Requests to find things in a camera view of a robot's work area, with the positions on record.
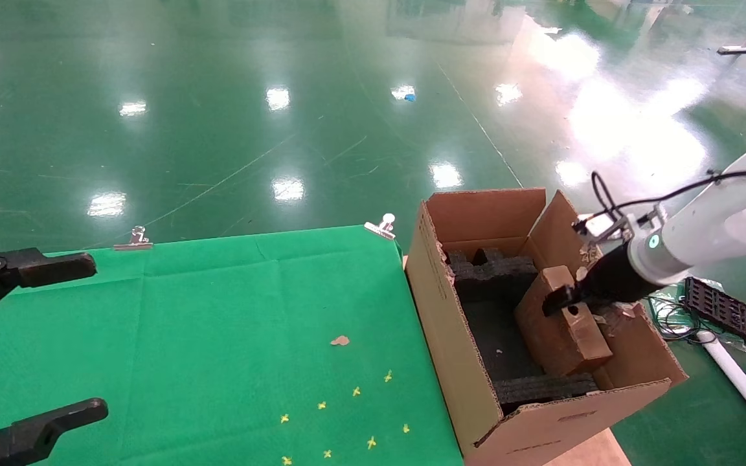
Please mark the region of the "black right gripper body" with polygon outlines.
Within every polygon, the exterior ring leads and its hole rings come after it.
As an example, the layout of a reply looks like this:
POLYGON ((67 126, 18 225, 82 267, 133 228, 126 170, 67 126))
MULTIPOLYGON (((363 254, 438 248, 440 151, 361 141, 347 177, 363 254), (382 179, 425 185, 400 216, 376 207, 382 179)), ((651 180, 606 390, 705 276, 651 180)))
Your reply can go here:
POLYGON ((633 303, 646 297, 646 281, 630 262, 627 245, 604 254, 580 282, 580 300, 587 304, 633 303))

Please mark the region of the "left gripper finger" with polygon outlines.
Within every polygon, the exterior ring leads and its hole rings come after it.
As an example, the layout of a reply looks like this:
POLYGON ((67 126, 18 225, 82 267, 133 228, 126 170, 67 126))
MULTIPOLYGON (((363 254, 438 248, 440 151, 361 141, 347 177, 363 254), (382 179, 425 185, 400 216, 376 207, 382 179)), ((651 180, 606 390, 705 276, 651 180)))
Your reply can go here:
POLYGON ((89 399, 16 421, 0 428, 0 465, 46 460, 62 434, 106 419, 103 399, 89 399))
POLYGON ((41 288, 95 274, 95 260, 85 252, 49 257, 37 248, 0 251, 0 301, 17 288, 41 288))

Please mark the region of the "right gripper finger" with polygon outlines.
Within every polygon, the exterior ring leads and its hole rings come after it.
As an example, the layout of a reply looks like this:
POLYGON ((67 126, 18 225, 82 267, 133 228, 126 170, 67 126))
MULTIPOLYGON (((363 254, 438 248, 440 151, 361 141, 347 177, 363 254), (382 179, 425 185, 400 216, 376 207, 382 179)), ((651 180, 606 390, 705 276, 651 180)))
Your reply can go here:
POLYGON ((582 301, 582 293, 575 286, 563 285, 545 296, 543 300, 543 315, 553 316, 562 309, 578 304, 582 301))

